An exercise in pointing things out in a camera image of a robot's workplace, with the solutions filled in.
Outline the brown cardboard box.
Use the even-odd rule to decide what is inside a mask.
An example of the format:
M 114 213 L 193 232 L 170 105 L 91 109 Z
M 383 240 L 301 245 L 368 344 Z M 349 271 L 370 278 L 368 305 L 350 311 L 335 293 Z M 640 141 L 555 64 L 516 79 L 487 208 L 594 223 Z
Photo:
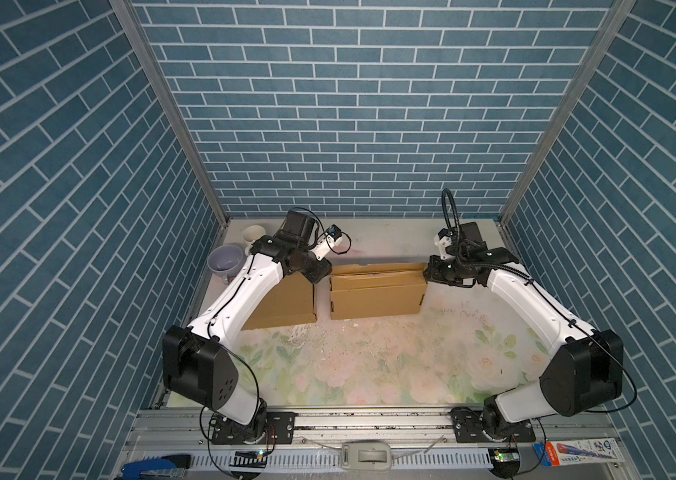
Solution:
M 314 285 L 300 274 L 284 277 L 258 304 L 243 330 L 311 324 L 317 321 Z
M 418 314 L 428 284 L 423 263 L 342 265 L 330 276 L 330 318 L 353 320 Z

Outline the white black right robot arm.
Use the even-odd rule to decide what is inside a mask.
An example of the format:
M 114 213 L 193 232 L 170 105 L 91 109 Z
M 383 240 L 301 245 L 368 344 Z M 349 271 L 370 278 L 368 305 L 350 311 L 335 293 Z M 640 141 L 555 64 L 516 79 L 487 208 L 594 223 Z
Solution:
M 526 421 L 558 414 L 598 413 L 599 405 L 621 396 L 624 345 L 611 330 L 598 330 L 577 317 L 542 288 L 505 248 L 467 260 L 432 255 L 424 270 L 428 282 L 458 288 L 483 286 L 512 307 L 538 334 L 550 363 L 526 385 L 483 403 L 484 434 L 503 441 Z

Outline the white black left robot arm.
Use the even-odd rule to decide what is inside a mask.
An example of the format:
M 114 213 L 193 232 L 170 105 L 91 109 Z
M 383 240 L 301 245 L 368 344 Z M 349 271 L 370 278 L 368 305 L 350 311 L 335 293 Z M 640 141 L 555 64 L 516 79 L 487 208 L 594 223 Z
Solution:
M 330 254 L 350 250 L 352 239 L 338 226 L 325 227 L 309 209 L 294 207 L 280 228 L 252 242 L 240 272 L 220 296 L 185 327 L 172 326 L 162 340 L 163 384 L 216 414 L 242 442 L 271 431 L 260 388 L 239 384 L 238 364 L 250 366 L 232 351 L 239 333 L 258 305 L 285 277 L 301 274 L 312 284 L 332 272 Z

